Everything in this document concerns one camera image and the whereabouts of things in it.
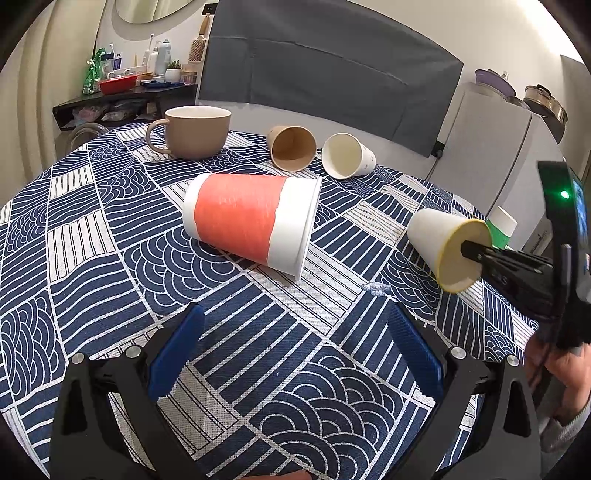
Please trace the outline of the grey sweater sleeve forearm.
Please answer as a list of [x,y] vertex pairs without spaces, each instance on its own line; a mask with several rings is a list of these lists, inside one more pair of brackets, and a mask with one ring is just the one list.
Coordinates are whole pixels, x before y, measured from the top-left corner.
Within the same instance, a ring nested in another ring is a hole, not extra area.
[[590,401],[566,425],[549,418],[541,430],[541,450],[545,454],[564,454],[582,430],[590,414]]

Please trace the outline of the person's right hand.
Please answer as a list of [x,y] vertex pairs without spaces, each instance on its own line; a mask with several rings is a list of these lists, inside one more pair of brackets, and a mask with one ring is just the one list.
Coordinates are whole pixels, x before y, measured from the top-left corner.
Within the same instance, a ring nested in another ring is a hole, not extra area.
[[553,417],[562,426],[570,423],[586,406],[590,397],[590,345],[583,343],[578,354],[554,349],[533,335],[526,344],[525,371],[535,388],[540,381],[539,369],[545,367],[563,386],[564,393]]

